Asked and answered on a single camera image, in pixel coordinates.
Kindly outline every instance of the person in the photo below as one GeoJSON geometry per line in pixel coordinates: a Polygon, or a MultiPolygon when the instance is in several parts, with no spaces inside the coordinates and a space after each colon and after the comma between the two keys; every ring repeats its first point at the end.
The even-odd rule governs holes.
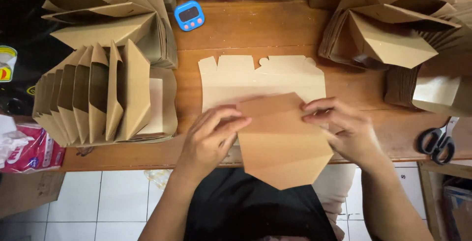
{"type": "MultiPolygon", "coordinates": [[[[362,170],[363,214],[372,240],[432,241],[392,161],[382,152],[371,119],[337,98],[314,100],[301,109],[309,112],[302,118],[305,122],[341,129],[326,130],[327,139],[334,151],[362,170]]],[[[197,118],[138,241],[336,241],[344,237],[336,233],[336,219],[330,223],[315,186],[277,190],[242,169],[215,169],[233,146],[238,130],[250,123],[250,118],[228,107],[210,109],[197,118]]],[[[335,188],[337,182],[328,184],[335,188]]]]}

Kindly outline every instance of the person's left hand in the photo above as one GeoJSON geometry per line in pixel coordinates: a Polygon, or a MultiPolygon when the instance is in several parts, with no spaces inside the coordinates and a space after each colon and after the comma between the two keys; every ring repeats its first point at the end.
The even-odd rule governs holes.
{"type": "Polygon", "coordinates": [[[234,108],[216,107],[201,114],[187,133],[175,170],[198,185],[228,154],[236,132],[249,123],[251,118],[241,117],[234,108]]]}

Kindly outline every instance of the wooden table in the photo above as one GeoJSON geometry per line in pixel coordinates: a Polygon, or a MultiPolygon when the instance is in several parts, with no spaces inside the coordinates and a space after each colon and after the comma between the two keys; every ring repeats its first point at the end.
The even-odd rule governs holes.
{"type": "MultiPolygon", "coordinates": [[[[178,0],[181,4],[188,0],[178,0]]],[[[252,55],[255,65],[269,55],[305,55],[325,73],[326,94],[365,111],[373,119],[382,147],[394,161],[427,160],[415,151],[413,142],[423,130],[443,126],[447,116],[418,112],[383,102],[385,73],[364,71],[317,56],[327,11],[311,9],[307,0],[196,0],[205,14],[202,27],[183,32],[174,17],[179,68],[177,79],[178,133],[184,132],[202,109],[202,83],[198,61],[220,55],[252,55]]],[[[456,158],[472,158],[472,119],[461,119],[454,129],[456,158]]],[[[181,139],[157,144],[101,146],[77,156],[68,148],[61,171],[133,170],[173,168],[180,154],[181,139]]],[[[334,155],[332,163],[346,162],[334,155]]],[[[239,153],[232,153],[221,166],[242,166],[239,153]]]]}

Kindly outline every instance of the beige pants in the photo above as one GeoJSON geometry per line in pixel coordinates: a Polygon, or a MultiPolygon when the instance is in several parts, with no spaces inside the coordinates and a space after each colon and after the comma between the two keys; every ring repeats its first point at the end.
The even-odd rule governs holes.
{"type": "Polygon", "coordinates": [[[327,165],[312,184],[338,241],[344,239],[344,232],[336,225],[336,219],[353,184],[356,167],[354,164],[327,165]]]}

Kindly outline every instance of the blue timer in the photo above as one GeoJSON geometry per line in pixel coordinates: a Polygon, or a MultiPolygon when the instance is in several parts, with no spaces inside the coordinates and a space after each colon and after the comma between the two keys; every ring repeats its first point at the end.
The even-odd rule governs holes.
{"type": "Polygon", "coordinates": [[[174,11],[177,23],[183,31],[190,31],[200,27],[205,22],[202,7],[196,1],[188,1],[177,6],[174,11]]]}

